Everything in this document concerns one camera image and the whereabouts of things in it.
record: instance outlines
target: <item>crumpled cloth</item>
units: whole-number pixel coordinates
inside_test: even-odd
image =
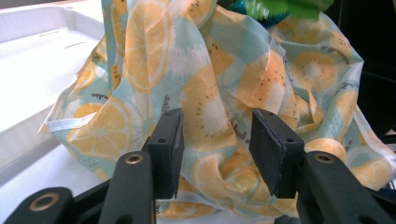
[[[366,187],[395,176],[394,153],[357,107],[363,61],[324,14],[287,17],[270,30],[214,0],[102,0],[106,36],[53,106],[55,135],[103,179],[140,150],[161,113],[182,108],[185,151],[177,199],[159,217],[232,210],[264,220],[297,217],[248,152],[252,108],[278,114],[306,142],[343,160]]]

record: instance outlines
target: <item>brass insert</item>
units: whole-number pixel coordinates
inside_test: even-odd
[[[46,210],[47,208],[52,207],[59,201],[58,193],[46,193],[36,198],[34,201],[30,203],[29,209],[33,212],[40,212]]]
[[[143,160],[143,157],[141,155],[132,155],[130,157],[127,157],[125,159],[125,162],[128,164],[137,164]]]

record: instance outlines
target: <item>white surface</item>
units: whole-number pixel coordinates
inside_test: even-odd
[[[100,0],[0,10],[0,169],[48,138],[37,130],[104,35]]]

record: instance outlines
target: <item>green object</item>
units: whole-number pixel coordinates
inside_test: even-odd
[[[320,11],[328,9],[333,0],[246,0],[247,14],[257,21],[290,14],[296,18],[318,20]]]

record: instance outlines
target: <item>screw hole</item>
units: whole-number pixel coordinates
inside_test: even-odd
[[[315,160],[323,162],[323,163],[333,163],[334,162],[332,157],[329,157],[325,154],[320,154],[320,153],[315,155]]]
[[[359,216],[359,222],[362,224],[378,224],[375,219],[368,216]]]
[[[132,224],[134,223],[134,219],[130,215],[124,215],[119,217],[116,221],[116,224]]]
[[[44,211],[59,201],[58,193],[47,193],[36,198],[29,206],[29,209],[33,212]]]
[[[136,164],[136,163],[141,162],[142,160],[143,160],[143,157],[142,157],[142,156],[140,156],[140,155],[133,155],[133,156],[127,157],[127,158],[125,159],[125,162],[128,163],[128,164]]]

